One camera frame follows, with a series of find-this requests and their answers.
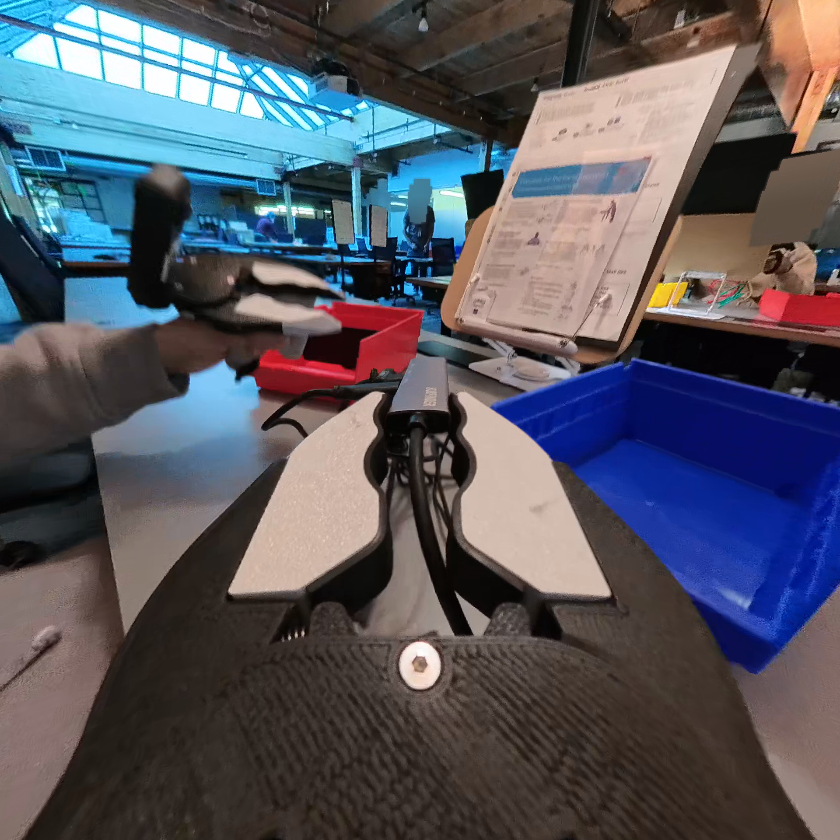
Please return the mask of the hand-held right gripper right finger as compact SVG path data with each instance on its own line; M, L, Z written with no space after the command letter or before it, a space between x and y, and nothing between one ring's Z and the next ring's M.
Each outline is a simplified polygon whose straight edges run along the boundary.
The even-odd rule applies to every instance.
M604 606L613 590L551 457L467 392L450 397L448 574L486 617L503 604L532 618L553 604Z

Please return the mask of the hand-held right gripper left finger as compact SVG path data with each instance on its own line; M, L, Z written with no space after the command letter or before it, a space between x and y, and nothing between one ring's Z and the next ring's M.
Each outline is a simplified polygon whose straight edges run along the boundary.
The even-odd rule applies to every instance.
M392 577L384 422L372 392L305 438L287 459L227 589L232 602L336 602L355 614Z

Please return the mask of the dark grey USB hub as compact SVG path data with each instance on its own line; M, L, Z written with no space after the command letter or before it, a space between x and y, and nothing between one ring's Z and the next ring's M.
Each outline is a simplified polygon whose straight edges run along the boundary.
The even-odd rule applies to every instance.
M418 355L410 361L393 396L385 420L390 434L409 434L420 427L426 434L442 434L450 426L448 362Z

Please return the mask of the blue plastic bin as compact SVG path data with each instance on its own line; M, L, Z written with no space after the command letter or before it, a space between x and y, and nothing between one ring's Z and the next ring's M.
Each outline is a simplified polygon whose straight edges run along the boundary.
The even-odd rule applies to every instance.
M837 406L633 360L493 408L646 542L748 672L837 589Z

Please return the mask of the person's left forearm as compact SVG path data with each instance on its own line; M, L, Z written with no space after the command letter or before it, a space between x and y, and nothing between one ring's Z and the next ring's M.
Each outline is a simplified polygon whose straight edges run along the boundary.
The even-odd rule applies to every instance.
M154 332L152 325L47 324L3 344L2 467L77 444L185 394L190 377L165 369Z

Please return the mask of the grey desk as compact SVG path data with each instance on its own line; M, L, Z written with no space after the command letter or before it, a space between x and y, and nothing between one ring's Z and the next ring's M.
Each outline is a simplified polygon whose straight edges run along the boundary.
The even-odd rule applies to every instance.
M122 629L186 549L299 436L260 426L281 398L220 364L187 394L96 434ZM839 601L834 593L760 674L733 669L753 726L815 838L839 836Z

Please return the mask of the person's left hand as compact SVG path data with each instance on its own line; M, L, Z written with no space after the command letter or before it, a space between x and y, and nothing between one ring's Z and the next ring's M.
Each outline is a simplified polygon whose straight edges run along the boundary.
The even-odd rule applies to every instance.
M237 375L247 375L265 353L288 347L287 336L279 332L220 332L183 318L154 327L153 336L168 376L189 377L223 362Z

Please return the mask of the red plastic bin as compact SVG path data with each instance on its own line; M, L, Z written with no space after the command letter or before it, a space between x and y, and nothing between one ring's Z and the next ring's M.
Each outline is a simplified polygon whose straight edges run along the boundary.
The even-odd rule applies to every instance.
M839 294L809 296L768 289L759 301L759 314L777 322L838 329Z
M258 388L299 395L352 385L373 371L402 373L417 354L422 310L341 301L318 308L341 322L341 332L309 339L297 360L266 353L254 373Z

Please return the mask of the white ceiling unit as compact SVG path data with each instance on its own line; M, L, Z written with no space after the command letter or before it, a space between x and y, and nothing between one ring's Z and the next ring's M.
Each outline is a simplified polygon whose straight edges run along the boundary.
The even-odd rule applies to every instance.
M308 100L331 112L352 111L362 100L361 85L346 65L324 56L311 65Z

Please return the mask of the black monitor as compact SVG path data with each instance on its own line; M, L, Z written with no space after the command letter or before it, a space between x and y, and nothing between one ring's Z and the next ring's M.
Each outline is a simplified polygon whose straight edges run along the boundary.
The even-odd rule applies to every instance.
M468 220L476 220L488 208L495 206L505 181L502 169L488 170L460 176Z

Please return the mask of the clear acrylic stand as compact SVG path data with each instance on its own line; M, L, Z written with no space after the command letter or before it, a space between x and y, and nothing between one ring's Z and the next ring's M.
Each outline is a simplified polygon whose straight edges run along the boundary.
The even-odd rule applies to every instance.
M715 317L718 299L727 280L726 272L698 270L682 272L675 280L675 288L668 296L668 311L702 318Z

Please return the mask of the wooden table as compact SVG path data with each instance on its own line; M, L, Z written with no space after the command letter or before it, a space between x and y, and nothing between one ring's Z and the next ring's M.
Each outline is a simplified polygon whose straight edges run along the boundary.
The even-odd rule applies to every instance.
M693 329L737 333L771 340L814 344L839 349L839 329L808 327L764 318L758 310L714 313L715 317L687 316L668 309L647 309L644 320L672 323Z

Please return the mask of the white small stick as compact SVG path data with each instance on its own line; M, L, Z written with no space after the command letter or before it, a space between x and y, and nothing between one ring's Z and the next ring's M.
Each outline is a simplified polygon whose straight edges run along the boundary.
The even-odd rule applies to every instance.
M1 691L4 691L27 669L37 663L50 649L57 646L63 637L58 626L46 626L34 635L21 652L1 667Z

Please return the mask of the cardboard panel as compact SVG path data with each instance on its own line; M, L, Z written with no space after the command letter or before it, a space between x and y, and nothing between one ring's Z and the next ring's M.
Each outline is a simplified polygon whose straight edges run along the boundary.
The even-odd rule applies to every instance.
M686 271L725 273L742 280L754 277L770 247L751 245L753 219L752 213L683 216L664 278L675 279Z

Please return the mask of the black pole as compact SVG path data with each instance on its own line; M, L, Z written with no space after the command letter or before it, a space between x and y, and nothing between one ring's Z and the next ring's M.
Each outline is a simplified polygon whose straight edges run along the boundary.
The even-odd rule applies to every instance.
M574 87L585 77L600 7L600 1L573 1L560 83L562 88Z

